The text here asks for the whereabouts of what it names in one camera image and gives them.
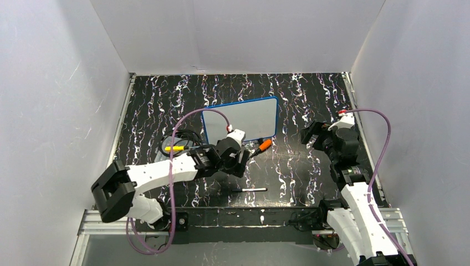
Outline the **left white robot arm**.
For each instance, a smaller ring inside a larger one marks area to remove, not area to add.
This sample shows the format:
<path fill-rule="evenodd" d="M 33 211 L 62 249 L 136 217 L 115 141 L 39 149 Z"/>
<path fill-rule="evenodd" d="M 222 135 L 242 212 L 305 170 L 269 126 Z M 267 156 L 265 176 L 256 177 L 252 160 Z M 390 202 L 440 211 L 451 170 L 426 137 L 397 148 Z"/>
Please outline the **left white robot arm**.
<path fill-rule="evenodd" d="M 91 192 L 102 222 L 130 217 L 157 225 L 161 219 L 168 221 L 171 212 L 161 200 L 145 197 L 145 192 L 217 172 L 242 177 L 250 155 L 243 145 L 227 137 L 217 145 L 190 149 L 172 160 L 130 166 L 116 160 L 92 184 Z"/>

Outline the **blue framed whiteboard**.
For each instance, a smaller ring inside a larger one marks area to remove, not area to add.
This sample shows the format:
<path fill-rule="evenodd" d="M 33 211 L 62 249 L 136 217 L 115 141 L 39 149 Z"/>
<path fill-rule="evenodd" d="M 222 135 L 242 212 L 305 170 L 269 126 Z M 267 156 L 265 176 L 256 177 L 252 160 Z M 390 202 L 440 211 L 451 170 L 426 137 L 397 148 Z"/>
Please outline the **blue framed whiteboard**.
<path fill-rule="evenodd" d="M 277 133 L 278 98 L 270 96 L 209 106 L 201 116 L 206 139 L 210 144 L 216 144 L 218 140 L 226 137 L 226 119 L 233 129 L 239 129 L 246 133 L 245 142 L 271 138 Z"/>

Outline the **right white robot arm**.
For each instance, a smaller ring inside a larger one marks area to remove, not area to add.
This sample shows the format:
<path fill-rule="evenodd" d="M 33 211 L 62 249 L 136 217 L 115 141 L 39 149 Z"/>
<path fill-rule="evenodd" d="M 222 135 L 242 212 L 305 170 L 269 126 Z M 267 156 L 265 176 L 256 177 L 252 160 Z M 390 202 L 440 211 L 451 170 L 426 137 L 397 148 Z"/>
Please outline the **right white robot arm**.
<path fill-rule="evenodd" d="M 414 256 L 395 239 L 380 215 L 369 187 L 371 178 L 357 161 L 359 135 L 353 124 L 339 127 L 313 121 L 301 130 L 301 143 L 315 138 L 324 152 L 341 199 L 320 202 L 319 221 L 338 235 L 355 265 L 416 265 Z"/>

